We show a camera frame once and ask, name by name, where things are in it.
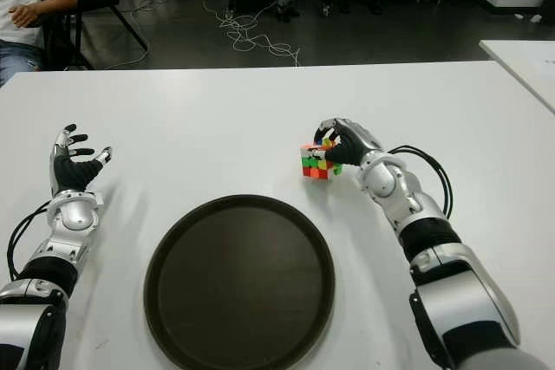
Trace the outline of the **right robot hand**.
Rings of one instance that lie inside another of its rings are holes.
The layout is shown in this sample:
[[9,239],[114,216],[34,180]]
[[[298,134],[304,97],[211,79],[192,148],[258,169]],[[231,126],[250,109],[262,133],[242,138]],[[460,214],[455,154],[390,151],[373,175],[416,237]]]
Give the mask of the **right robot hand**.
[[349,119],[331,118],[322,121],[314,134],[314,141],[325,137],[333,141],[339,139],[339,143],[321,153],[320,158],[337,164],[359,166],[368,153],[383,151],[383,146],[368,129]]

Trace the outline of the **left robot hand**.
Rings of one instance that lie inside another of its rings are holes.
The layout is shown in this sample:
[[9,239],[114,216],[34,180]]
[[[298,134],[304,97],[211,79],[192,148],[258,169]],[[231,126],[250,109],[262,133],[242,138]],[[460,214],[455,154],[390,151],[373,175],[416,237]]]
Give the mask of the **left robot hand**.
[[72,148],[88,136],[74,134],[76,124],[66,125],[56,136],[49,157],[51,195],[65,191],[86,191],[103,167],[113,158],[113,148],[105,147],[97,155],[92,148]]

